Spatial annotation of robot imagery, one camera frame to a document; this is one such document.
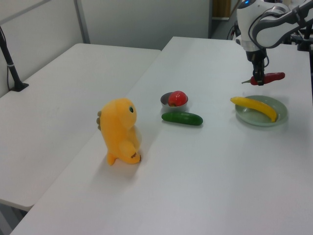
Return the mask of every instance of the cucumber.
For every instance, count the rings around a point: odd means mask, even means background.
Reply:
[[[182,123],[193,126],[200,126],[203,123],[203,119],[196,115],[186,112],[170,112],[162,115],[164,121]]]

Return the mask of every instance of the green plate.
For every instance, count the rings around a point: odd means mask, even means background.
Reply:
[[[257,126],[275,126],[281,124],[288,118],[288,110],[286,106],[276,99],[263,95],[251,95],[247,96],[247,98],[256,99],[266,103],[277,112],[276,122],[271,122],[268,116],[259,111],[235,105],[237,116],[247,123]]]

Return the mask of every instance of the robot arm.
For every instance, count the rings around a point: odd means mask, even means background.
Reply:
[[[253,76],[264,84],[266,48],[278,46],[286,37],[313,23],[313,0],[307,0],[292,11],[281,3],[243,0],[237,10],[241,36],[236,39],[253,64]]]

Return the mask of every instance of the yellow plush toy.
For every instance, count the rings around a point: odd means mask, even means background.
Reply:
[[[115,99],[107,103],[98,116],[98,129],[108,148],[108,164],[113,165],[117,158],[129,164],[140,162],[140,143],[134,128],[137,119],[134,104],[127,98]]]

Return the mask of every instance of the banana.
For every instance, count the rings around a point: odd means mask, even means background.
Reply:
[[[268,116],[272,122],[275,122],[277,119],[276,111],[269,105],[258,100],[237,96],[231,98],[230,101],[239,106],[244,106],[250,109],[257,110]]]

